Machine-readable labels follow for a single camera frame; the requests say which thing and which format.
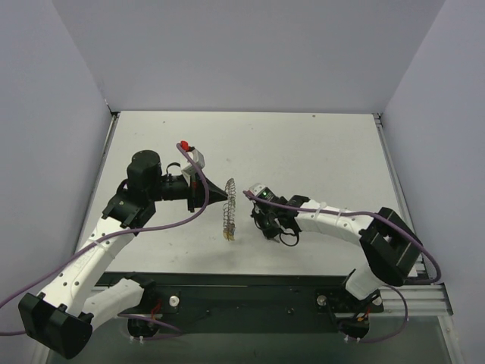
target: metal frame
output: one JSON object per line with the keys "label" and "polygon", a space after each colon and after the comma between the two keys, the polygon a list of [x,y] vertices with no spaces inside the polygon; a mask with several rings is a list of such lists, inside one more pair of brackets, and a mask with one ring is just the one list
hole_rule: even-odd
{"label": "metal frame", "polygon": [[[94,199],[95,191],[97,189],[99,178],[101,176],[102,167],[105,163],[106,155],[109,151],[109,146],[111,145],[111,140],[114,135],[114,130],[116,128],[118,115],[113,117],[111,129],[109,131],[108,137],[105,143],[105,150],[103,152],[102,163],[100,165],[98,177],[96,178],[95,188],[93,189],[89,207],[92,204]],[[377,132],[381,141],[381,145],[383,148],[383,153],[386,158],[386,163],[388,169],[390,171],[390,177],[393,182],[394,190],[396,193],[396,198],[398,200],[399,209],[402,213],[402,218],[408,224],[408,226],[414,230],[412,225],[411,216],[409,214],[408,206],[405,201],[404,193],[402,192],[401,185],[399,183],[399,177],[396,173],[396,169],[394,168],[392,159],[390,157],[390,152],[388,146],[386,144],[386,138],[383,133],[383,126],[380,119],[380,114],[374,114],[374,120],[376,121],[376,128]],[[424,265],[424,261],[422,258],[418,261],[416,268],[418,273],[425,273],[426,268]],[[96,287],[95,290],[104,290],[105,287]],[[446,294],[446,288],[444,285],[430,285],[430,286],[404,286],[401,287],[400,290],[402,291],[404,297],[408,301],[409,307],[409,314],[413,316],[436,316],[439,320],[440,327],[443,333],[443,339],[445,341],[449,357],[453,364],[462,364],[465,363],[462,352],[458,345],[458,338],[457,334],[454,329],[453,321],[452,321],[452,308],[449,303],[448,296]],[[388,315],[388,316],[401,316],[403,314],[403,305],[399,297],[394,294],[389,289],[382,288],[381,295],[383,298],[383,304],[386,307],[386,311],[381,313],[380,315]],[[47,359],[49,354],[49,349],[44,347],[41,344],[37,344],[33,359],[31,363],[44,363]]]}

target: black end effector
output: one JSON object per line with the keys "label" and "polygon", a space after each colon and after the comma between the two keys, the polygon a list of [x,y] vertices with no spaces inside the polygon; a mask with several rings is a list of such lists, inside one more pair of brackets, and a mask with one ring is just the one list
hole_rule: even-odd
{"label": "black end effector", "polygon": [[[268,202],[293,207],[300,207],[303,203],[310,200],[308,197],[295,195],[288,201],[282,196],[276,196],[267,187],[258,193],[258,197]],[[285,229],[292,230],[293,235],[298,239],[301,230],[295,221],[297,215],[297,211],[282,209],[261,202],[255,202],[251,212],[251,217],[254,219],[256,227],[263,232],[264,237],[267,239],[273,239],[280,234],[284,234]]]}
{"label": "black end effector", "polygon": [[[162,175],[160,156],[152,150],[137,152],[127,168],[124,180],[103,210],[103,218],[114,218],[123,228],[142,228],[155,214],[155,202],[186,199],[187,208],[202,207],[204,186],[198,175],[187,184],[182,175]],[[227,200],[227,194],[207,180],[209,204]]]}
{"label": "black end effector", "polygon": [[[396,224],[421,243],[395,211],[383,207],[379,215]],[[419,257],[419,249],[377,219],[359,233],[361,235],[359,241],[375,276],[394,287],[402,286]]]}
{"label": "black end effector", "polygon": [[92,333],[92,314],[74,317],[43,299],[27,293],[18,304],[20,317],[28,336],[56,351],[66,359],[74,358],[87,344]]}

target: red object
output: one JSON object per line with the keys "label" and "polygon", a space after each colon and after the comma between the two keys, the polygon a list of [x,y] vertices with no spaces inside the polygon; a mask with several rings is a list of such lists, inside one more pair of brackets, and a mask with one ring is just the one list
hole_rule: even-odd
{"label": "red object", "polygon": [[185,140],[182,140],[182,141],[180,142],[180,146],[181,146],[181,147],[182,147],[182,149],[183,149],[183,150],[185,150],[186,152],[188,152],[188,151],[189,151],[189,148],[190,148],[190,147],[189,147],[189,144],[188,144],[188,142],[186,142]]}

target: table surface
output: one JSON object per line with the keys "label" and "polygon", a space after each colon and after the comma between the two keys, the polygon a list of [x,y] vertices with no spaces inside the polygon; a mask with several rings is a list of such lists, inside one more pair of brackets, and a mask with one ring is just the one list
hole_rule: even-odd
{"label": "table surface", "polygon": [[[180,160],[180,140],[204,154],[204,172],[216,185],[235,179],[236,240],[223,238],[218,203],[182,227],[140,234],[108,271],[346,276],[365,263],[357,246],[320,234],[302,234],[293,248],[264,239],[242,195],[256,182],[286,198],[300,194],[352,210],[399,210],[372,115],[123,111],[81,241],[126,178],[132,155],[152,149],[165,168]],[[188,215],[185,202],[158,202],[147,226]]]}

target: wire whisk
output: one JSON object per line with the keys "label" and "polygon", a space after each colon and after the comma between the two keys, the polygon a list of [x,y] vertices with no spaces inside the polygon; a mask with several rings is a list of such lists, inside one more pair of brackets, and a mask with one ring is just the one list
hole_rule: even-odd
{"label": "wire whisk", "polygon": [[234,232],[236,231],[236,224],[234,216],[236,214],[236,183],[234,178],[230,178],[226,182],[224,190],[227,193],[227,201],[223,206],[223,230],[222,234],[226,240],[234,240]]}

